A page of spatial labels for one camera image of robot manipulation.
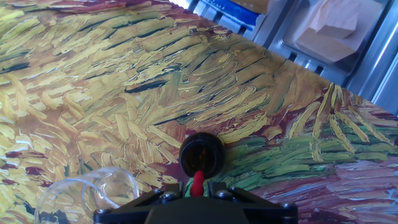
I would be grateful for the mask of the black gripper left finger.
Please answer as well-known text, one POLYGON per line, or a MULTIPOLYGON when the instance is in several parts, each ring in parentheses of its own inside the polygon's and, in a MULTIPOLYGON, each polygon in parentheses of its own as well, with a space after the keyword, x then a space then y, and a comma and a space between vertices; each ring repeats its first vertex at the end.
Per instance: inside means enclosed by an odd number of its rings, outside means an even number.
POLYGON ((145 223, 153 208, 181 198, 184 198, 184 183, 167 184, 164 189, 151 190, 119 208, 97 209, 93 223, 145 223))

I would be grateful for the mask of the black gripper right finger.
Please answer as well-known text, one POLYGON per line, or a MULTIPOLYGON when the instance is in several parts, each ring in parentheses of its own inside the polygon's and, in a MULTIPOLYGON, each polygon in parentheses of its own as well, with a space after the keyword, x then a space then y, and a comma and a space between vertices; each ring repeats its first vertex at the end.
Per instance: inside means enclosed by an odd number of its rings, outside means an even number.
POLYGON ((237 205, 249 223, 298 223, 298 206, 294 203, 273 203, 242 188, 228 188, 224 182, 209 182, 208 196, 237 205))

